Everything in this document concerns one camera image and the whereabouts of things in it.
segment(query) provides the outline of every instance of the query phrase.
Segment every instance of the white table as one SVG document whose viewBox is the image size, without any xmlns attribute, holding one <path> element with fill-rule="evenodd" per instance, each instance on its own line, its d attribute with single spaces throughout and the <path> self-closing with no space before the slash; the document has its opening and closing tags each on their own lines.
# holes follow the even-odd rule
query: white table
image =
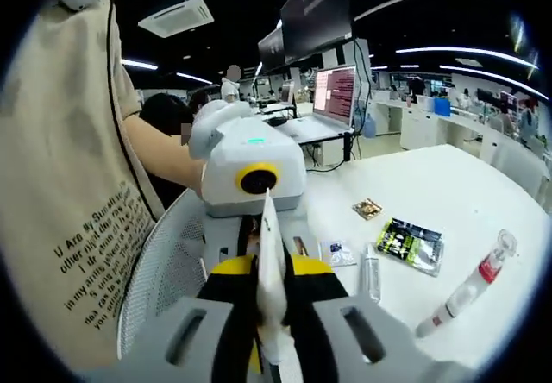
<svg viewBox="0 0 552 383">
<path fill-rule="evenodd" d="M 391 217 L 442 232 L 437 278 L 380 258 L 380 306 L 412 330 L 476 268 L 498 232 L 510 230 L 517 254 L 496 282 L 452 323 L 417 340 L 435 359 L 473 368 L 501 347 L 530 301 L 549 238 L 548 216 L 521 187 L 449 145 L 352 161 L 310 174 L 307 185 L 309 224 L 319 240 L 348 240 L 360 251 Z M 383 206 L 371 221 L 351 209 L 365 198 Z M 336 274 L 349 293 L 357 293 L 358 267 L 337 268 Z"/>
</svg>

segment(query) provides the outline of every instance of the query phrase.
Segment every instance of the white chair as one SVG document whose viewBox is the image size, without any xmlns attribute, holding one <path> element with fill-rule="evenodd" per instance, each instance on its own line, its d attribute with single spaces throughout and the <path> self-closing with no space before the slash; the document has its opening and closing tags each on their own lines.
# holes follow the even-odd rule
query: white chair
<svg viewBox="0 0 552 383">
<path fill-rule="evenodd" d="M 502 134 L 504 133 L 504 124 L 497 116 L 489 117 L 489 127 L 499 131 Z"/>
<path fill-rule="evenodd" d="M 531 137 L 527 141 L 527 147 L 536 157 L 542 158 L 544 156 L 544 143 L 538 140 L 535 136 Z"/>
<path fill-rule="evenodd" d="M 550 181 L 550 171 L 542 159 L 521 144 L 504 140 L 492 158 L 492 166 L 520 185 L 539 204 Z"/>
</svg>

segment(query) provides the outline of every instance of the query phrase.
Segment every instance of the clear plastic bottle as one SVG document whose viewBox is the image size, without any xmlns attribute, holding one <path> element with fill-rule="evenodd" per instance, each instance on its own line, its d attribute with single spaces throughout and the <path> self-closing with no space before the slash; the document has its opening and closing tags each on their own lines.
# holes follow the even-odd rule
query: clear plastic bottle
<svg viewBox="0 0 552 383">
<path fill-rule="evenodd" d="M 458 287 L 456 291 L 441 305 L 435 313 L 422 321 L 416 327 L 416 336 L 425 337 L 443 324 L 449 323 L 457 317 L 468 305 L 472 304 L 479 295 L 499 275 L 505 260 L 516 252 L 518 242 L 507 230 L 502 229 L 499 237 L 492 247 L 491 252 L 475 268 L 469 277 Z"/>
</svg>

